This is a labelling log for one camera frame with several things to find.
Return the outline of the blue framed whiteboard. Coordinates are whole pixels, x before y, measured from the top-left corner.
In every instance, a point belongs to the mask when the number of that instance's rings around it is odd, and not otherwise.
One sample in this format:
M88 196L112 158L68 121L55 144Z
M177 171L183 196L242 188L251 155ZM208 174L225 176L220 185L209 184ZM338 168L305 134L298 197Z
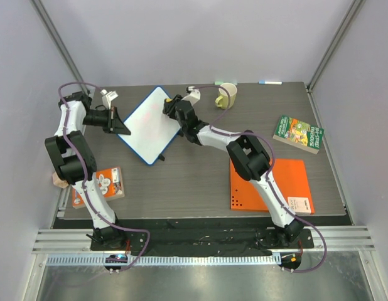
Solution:
M155 87L124 121L131 133L119 135L149 166L159 159L180 130L177 121L163 114L164 100L169 97L163 87Z

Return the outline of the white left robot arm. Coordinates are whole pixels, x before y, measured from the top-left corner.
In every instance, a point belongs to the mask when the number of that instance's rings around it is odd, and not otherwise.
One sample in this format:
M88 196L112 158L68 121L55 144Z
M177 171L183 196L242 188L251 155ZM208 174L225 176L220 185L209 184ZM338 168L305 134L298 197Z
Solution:
M59 128L53 137L45 139L45 147L55 174L78 192L91 215L93 234L89 238L106 248L120 250L126 245L127 235L100 190L97 163L82 127L98 126L108 134L131 135L131 131L119 117L117 108L110 104L117 93L103 90L101 94L102 110L91 109L92 98L83 91L61 97Z

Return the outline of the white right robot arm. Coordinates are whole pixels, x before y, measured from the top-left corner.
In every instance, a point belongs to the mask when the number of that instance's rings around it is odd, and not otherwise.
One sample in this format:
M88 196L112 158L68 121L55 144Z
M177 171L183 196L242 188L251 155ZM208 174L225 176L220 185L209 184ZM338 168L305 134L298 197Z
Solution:
M191 102L181 95L164 100L163 114L178 122L178 134L189 142L228 153L236 173L253 185L267 206L278 243L289 248L298 242L304 224L285 201L272 173L274 160L252 131L213 129L197 117Z

